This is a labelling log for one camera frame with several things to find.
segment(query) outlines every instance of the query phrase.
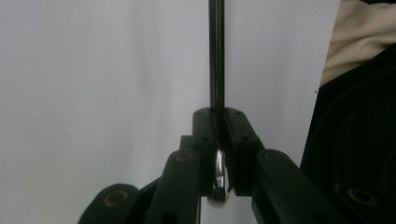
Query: metal rod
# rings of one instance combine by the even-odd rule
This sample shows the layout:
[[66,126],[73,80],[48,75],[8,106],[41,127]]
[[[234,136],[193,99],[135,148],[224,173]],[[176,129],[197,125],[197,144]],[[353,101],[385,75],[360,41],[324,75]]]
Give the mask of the metal rod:
[[224,0],[209,0],[210,110],[224,110]]

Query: black mechanical arm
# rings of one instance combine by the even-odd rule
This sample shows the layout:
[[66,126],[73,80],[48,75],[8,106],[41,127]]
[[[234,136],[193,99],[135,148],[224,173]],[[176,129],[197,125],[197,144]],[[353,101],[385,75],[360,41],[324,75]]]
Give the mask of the black mechanical arm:
[[[193,113],[163,174],[142,189],[103,189],[79,224],[200,223],[201,197],[211,197],[217,154],[224,154],[228,191],[252,198],[258,223],[347,223],[284,153],[265,149],[242,111],[224,107],[224,0],[209,0],[210,107]],[[347,189],[340,189],[346,200]]]

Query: white backdrop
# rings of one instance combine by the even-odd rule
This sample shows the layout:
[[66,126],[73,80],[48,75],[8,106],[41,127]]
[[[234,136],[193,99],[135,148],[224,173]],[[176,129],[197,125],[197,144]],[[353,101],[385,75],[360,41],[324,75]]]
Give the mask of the white backdrop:
[[[299,163],[339,0],[226,1],[226,106]],[[209,106],[207,1],[0,1],[0,223],[77,223]],[[250,199],[202,223],[255,223]]]

